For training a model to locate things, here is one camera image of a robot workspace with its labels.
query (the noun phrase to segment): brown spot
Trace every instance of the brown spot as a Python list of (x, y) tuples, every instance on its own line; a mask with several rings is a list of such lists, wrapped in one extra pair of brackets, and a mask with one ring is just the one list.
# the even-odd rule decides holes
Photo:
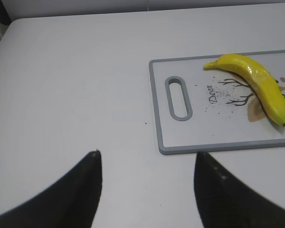
[(281, 82), (285, 82), (285, 78), (284, 77), (281, 77), (280, 80), (281, 80)]
[(250, 122), (258, 121), (265, 118), (266, 115), (264, 110), (259, 102), (259, 100), (255, 97), (249, 104), (248, 104), (248, 120)]

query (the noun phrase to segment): wall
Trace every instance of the wall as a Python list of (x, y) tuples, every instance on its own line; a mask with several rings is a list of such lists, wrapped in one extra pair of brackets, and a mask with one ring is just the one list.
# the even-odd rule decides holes
[(2, 0), (12, 20), (27, 17), (285, 2), (285, 0)]

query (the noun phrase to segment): cutting board handle hole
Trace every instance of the cutting board handle hole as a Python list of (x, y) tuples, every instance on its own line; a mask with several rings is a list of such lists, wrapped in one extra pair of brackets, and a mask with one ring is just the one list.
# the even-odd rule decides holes
[(186, 121), (192, 117), (192, 108), (185, 81), (177, 76), (167, 78), (166, 92), (170, 115), (178, 121)]

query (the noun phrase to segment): deer text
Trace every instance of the deer text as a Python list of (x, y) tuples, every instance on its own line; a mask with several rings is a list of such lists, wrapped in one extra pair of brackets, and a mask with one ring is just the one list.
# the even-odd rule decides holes
[(212, 86), (208, 85), (207, 89), (208, 89), (208, 92), (209, 92), (209, 95), (210, 95), (210, 97), (209, 97), (210, 104), (214, 104), (214, 103), (218, 102), (217, 101), (217, 97), (215, 96), (215, 92), (214, 92)]

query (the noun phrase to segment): banana tip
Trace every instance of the banana tip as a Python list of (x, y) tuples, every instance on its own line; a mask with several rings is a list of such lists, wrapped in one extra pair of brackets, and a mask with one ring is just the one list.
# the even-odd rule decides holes
[(215, 62), (210, 62), (210, 63), (206, 63), (204, 66), (203, 66), (203, 69), (204, 70), (208, 70), (208, 69), (213, 69), (215, 67)]

